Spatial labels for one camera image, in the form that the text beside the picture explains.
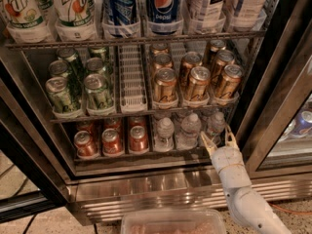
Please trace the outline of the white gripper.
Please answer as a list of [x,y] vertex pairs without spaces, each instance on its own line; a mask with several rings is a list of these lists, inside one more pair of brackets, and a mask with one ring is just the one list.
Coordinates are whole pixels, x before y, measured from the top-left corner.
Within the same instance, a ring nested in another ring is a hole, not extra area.
[[212,156],[212,164],[225,189],[252,185],[243,162],[243,156],[237,149],[238,144],[229,125],[225,127],[226,146],[217,148],[215,143],[204,132],[201,132],[200,136],[209,155]]

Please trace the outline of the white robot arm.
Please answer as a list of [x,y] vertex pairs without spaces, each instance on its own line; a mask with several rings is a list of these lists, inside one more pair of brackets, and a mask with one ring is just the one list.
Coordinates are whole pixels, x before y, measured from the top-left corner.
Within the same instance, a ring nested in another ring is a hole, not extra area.
[[204,132],[200,136],[221,181],[232,219],[243,227],[252,227],[259,234],[292,234],[266,200],[252,188],[230,127],[225,127],[225,145],[222,147],[217,147]]

